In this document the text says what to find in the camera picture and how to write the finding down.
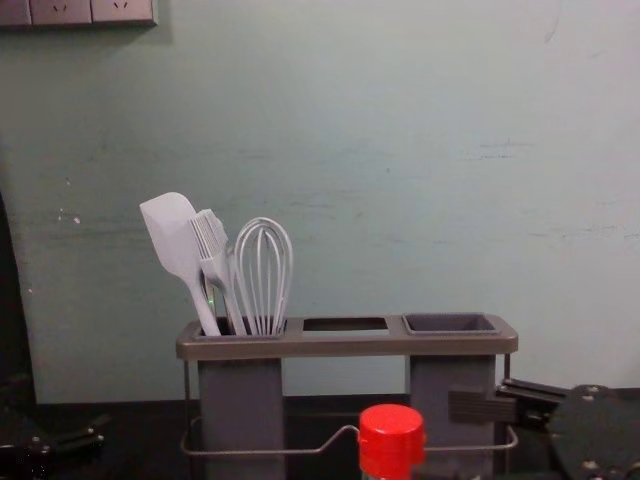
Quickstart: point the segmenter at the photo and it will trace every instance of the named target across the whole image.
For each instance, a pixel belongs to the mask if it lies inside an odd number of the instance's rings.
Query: red bottle cap
[[[413,408],[384,404],[360,414],[360,469],[382,480],[408,480],[422,463],[427,435]]]

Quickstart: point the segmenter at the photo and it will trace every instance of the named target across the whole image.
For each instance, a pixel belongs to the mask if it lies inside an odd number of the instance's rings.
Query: white spatula
[[[195,209],[184,195],[169,192],[141,203],[140,211],[160,263],[189,288],[205,335],[220,335],[201,285],[198,247],[189,224]]]

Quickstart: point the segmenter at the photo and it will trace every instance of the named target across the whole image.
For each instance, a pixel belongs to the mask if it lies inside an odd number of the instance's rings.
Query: red cap
[[[360,414],[360,468],[383,480],[408,480],[422,463],[427,435],[424,421],[404,405],[376,405]]]

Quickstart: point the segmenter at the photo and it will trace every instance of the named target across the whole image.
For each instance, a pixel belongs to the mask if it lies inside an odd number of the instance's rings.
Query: utensil
[[[236,335],[246,335],[242,312],[238,306],[229,272],[227,234],[224,225],[211,210],[202,210],[189,220],[198,245],[200,266],[205,277],[218,287],[224,297],[228,317]]]
[[[284,326],[293,271],[289,235],[270,218],[254,218],[240,230],[234,253],[234,271],[249,325],[259,335],[279,334]]]
[[[196,213],[193,206],[184,195],[169,192],[141,203],[140,211],[160,263],[191,292],[205,335],[220,335],[200,281],[198,250],[189,225]]]

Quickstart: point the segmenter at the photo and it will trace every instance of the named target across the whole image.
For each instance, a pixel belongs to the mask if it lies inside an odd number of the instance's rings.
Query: wall socket
[[[0,26],[31,25],[28,0],[0,0]]]
[[[78,25],[91,23],[90,0],[31,0],[34,25]]]
[[[94,23],[156,23],[153,0],[91,0],[91,10]]]

